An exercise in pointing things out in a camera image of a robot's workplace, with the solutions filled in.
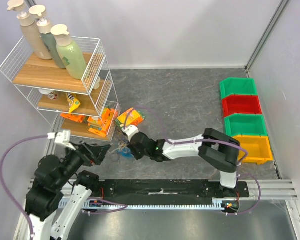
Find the gray floor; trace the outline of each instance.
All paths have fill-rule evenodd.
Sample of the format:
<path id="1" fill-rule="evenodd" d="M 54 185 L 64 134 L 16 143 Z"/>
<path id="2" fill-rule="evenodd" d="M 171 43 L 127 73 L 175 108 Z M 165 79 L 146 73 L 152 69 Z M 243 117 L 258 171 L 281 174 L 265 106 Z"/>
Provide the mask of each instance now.
<path id="1" fill-rule="evenodd" d="M 254 202 L 241 201 L 240 208 Z M 297 240 L 285 202 L 261 202 L 241 216 L 200 210 L 79 214 L 68 240 Z"/>
<path id="2" fill-rule="evenodd" d="M 170 139 L 197 136 L 205 128 L 223 132 L 219 82 L 228 77 L 246 77 L 244 69 L 113 70 L 111 73 L 121 112 L 136 105 L 153 109 L 162 118 Z M 155 140 L 164 138 L 158 120 L 152 114 L 143 112 L 146 120 L 138 126 L 139 129 Z M 113 149 L 117 148 L 115 139 L 112 143 Z M 55 154 L 61 157 L 63 152 L 62 148 L 57 147 Z M 147 157 L 139 161 L 124 157 L 117 159 L 117 155 L 108 154 L 101 166 L 88 170 L 98 174 L 101 179 L 219 179 L 219 172 L 199 157 L 179 158 L 164 163 Z M 277 179 L 272 162 L 264 165 L 246 163 L 239 171 L 253 174 L 258 179 Z"/>

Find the pump bottle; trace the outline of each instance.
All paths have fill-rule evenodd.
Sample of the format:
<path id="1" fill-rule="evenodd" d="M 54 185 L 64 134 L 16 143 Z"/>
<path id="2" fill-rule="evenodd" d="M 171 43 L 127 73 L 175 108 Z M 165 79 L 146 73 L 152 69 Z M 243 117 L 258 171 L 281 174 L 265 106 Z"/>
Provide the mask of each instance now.
<path id="1" fill-rule="evenodd" d="M 35 19 L 25 11 L 25 8 L 26 4 L 24 0 L 10 0 L 7 10 L 19 12 L 17 19 L 20 22 L 21 31 L 38 58 L 43 60 L 52 59 L 44 42 L 41 40 Z"/>
<path id="2" fill-rule="evenodd" d="M 39 21 L 36 23 L 39 31 L 41 33 L 41 39 L 43 40 L 46 48 L 51 54 L 52 59 L 54 60 L 55 64 L 61 68 L 65 69 L 65 65 L 63 64 L 58 51 L 57 51 L 57 42 L 55 37 L 51 33 L 51 28 L 53 27 L 51 21 L 46 19 L 45 16 L 47 15 L 46 7 L 43 5 L 35 5 L 30 7 L 29 13 Z"/>
<path id="3" fill-rule="evenodd" d="M 51 33 L 55 37 L 56 49 L 66 70 L 71 77 L 81 80 L 87 63 L 80 47 L 71 38 L 68 27 L 64 24 L 55 25 L 51 28 Z"/>

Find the cardboard box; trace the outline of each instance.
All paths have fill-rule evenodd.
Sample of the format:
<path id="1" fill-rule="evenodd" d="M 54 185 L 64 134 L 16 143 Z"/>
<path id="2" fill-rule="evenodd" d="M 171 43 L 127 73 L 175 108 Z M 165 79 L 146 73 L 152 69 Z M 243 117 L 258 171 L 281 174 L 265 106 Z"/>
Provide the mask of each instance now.
<path id="1" fill-rule="evenodd" d="M 103 138 L 106 137 L 113 117 L 114 117 L 114 113 L 111 112 L 108 119 L 104 122 L 104 126 L 101 127 L 101 130 L 98 130 L 97 127 L 95 127 L 93 125 L 89 125 L 89 127 L 90 127 L 89 132 L 91 132 L 93 134 L 96 134 L 96 135 L 99 135 Z"/>
<path id="2" fill-rule="evenodd" d="M 75 114 L 70 114 L 70 113 L 61 113 L 60 115 L 61 117 L 65 118 L 65 119 L 69 119 L 71 121 L 74 121 L 76 123 L 82 123 L 86 116 L 84 115 L 75 115 Z"/>
<path id="3" fill-rule="evenodd" d="M 109 116 L 110 116 L 110 113 L 111 113 L 110 109 L 107 108 L 107 107 L 105 107 L 105 108 L 103 109 L 103 112 L 102 112 L 102 115 L 101 115 L 101 119 L 100 119 L 100 118 L 94 119 L 92 116 L 90 116 L 90 117 L 88 118 L 88 123 L 91 124 L 92 126 L 102 128 L 102 125 L 103 125 L 103 124 L 102 124 L 102 121 L 103 121 L 103 122 L 107 121 L 107 119 L 108 119 Z"/>
<path id="4" fill-rule="evenodd" d="M 130 108 L 129 110 L 125 111 L 123 114 L 121 114 L 120 116 L 118 116 L 116 118 L 116 120 L 114 120 L 115 124 L 119 127 L 119 128 L 123 128 L 124 124 L 125 124 L 125 120 L 127 118 L 127 114 L 132 110 L 133 108 Z M 135 125 L 137 126 L 138 124 L 142 123 L 143 120 L 145 119 L 145 117 L 137 110 L 133 110 L 129 117 L 128 120 L 126 121 L 126 125 Z"/>

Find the plastic bin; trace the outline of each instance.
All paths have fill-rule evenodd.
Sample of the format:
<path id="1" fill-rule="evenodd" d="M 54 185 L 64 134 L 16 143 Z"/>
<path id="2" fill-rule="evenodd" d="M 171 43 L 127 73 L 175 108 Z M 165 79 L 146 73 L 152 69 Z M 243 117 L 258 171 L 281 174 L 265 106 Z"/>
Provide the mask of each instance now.
<path id="1" fill-rule="evenodd" d="M 221 99 L 230 95 L 258 95 L 253 78 L 228 77 L 220 82 Z"/>
<path id="2" fill-rule="evenodd" d="M 223 116 L 232 114 L 262 114 L 258 96 L 230 95 L 222 99 Z"/>
<path id="3" fill-rule="evenodd" d="M 267 136 L 247 136 L 237 135 L 233 137 L 240 142 L 240 146 L 246 149 L 249 154 L 243 160 L 243 163 L 265 164 L 267 161 L 273 161 L 273 155 Z M 240 151 L 238 160 L 244 156 L 244 152 Z"/>
<path id="4" fill-rule="evenodd" d="M 264 116 L 254 114 L 232 114 L 224 119 L 225 133 L 237 135 L 267 136 Z"/>

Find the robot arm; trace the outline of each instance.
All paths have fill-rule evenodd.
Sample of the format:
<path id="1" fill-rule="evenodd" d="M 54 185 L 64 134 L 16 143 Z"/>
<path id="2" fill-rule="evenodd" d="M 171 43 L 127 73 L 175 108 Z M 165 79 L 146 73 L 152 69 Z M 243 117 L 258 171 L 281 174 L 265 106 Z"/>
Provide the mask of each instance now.
<path id="1" fill-rule="evenodd" d="M 56 134 L 55 142 L 66 148 L 66 156 L 60 160 L 54 155 L 42 158 L 34 173 L 35 179 L 26 195 L 25 211 L 30 216 L 34 240 L 66 240 L 70 229 L 84 202 L 91 196 L 99 177 L 83 171 L 74 183 L 70 202 L 53 225 L 59 202 L 63 198 L 63 186 L 81 166 L 100 165 L 110 145 L 74 144 L 70 142 L 70 133 L 63 131 Z"/>
<path id="2" fill-rule="evenodd" d="M 213 143 L 200 142 L 202 140 L 218 140 L 240 146 L 239 141 L 215 129 L 207 128 L 204 134 L 187 139 L 169 139 L 169 142 L 164 139 L 154 141 L 144 133 L 139 132 L 134 125 L 126 127 L 123 132 L 127 135 L 128 147 L 137 160 L 143 156 L 148 156 L 150 159 L 161 163 L 183 157 L 201 157 L 220 171 L 220 184 L 223 187 L 234 189 L 237 185 L 239 150 L 222 144 L 214 149 L 212 148 Z"/>

